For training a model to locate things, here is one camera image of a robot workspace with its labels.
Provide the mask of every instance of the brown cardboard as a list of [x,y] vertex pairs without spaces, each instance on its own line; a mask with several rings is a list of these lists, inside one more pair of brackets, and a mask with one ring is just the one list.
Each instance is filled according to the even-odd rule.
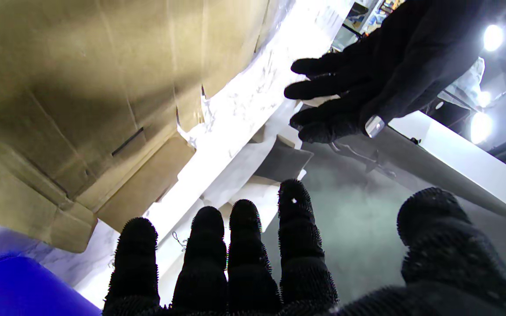
[[204,0],[206,97],[212,97],[251,62],[267,0]]
[[143,214],[192,156],[177,122],[249,63],[266,6],[0,0],[0,224],[82,251],[95,214]]
[[0,225],[71,252],[83,252],[97,218],[0,142]]
[[175,182],[195,150],[185,139],[170,138],[99,210],[98,217],[118,232],[142,216]]

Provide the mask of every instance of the ceiling light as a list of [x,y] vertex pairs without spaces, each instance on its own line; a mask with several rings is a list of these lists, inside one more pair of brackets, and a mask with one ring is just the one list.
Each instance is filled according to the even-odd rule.
[[490,25],[485,30],[484,34],[484,47],[487,51],[493,52],[502,44],[503,34],[502,29],[497,25]]
[[485,108],[492,101],[492,94],[488,91],[482,91],[477,96],[477,102],[480,104],[482,108]]
[[492,133],[493,121],[485,113],[478,112],[472,117],[470,138],[472,143],[479,144],[486,140]]

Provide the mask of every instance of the black glove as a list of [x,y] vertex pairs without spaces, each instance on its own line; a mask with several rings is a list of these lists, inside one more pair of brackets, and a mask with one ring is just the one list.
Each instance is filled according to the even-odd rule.
[[506,316],[506,266],[447,192],[423,190],[401,207],[398,231],[409,248],[401,273],[407,285],[371,292],[343,307],[334,307],[337,292],[301,182],[283,182],[278,207],[280,293],[261,243],[257,209],[241,200],[229,220],[229,281],[221,214],[202,208],[193,220],[169,308],[160,306],[157,294],[157,234],[146,219],[128,222],[119,238],[103,315]]
[[321,58],[300,59],[293,63],[293,72],[307,75],[312,80],[291,84],[285,89],[285,97],[311,100],[336,94],[341,96],[291,118],[290,125],[299,130],[302,141],[329,143],[361,132],[360,110],[379,94],[383,86],[376,74],[370,72],[372,60],[371,54],[367,54],[378,36],[369,36],[342,53],[329,53]]
[[295,315],[325,312],[337,292],[325,266],[310,197],[301,182],[287,180],[279,190],[281,293],[271,277],[261,222],[255,205],[235,203],[229,220],[231,245],[226,281],[224,224],[216,208],[195,216],[177,279],[173,304],[160,306],[155,247],[157,234],[143,218],[130,220],[119,238],[103,315]]

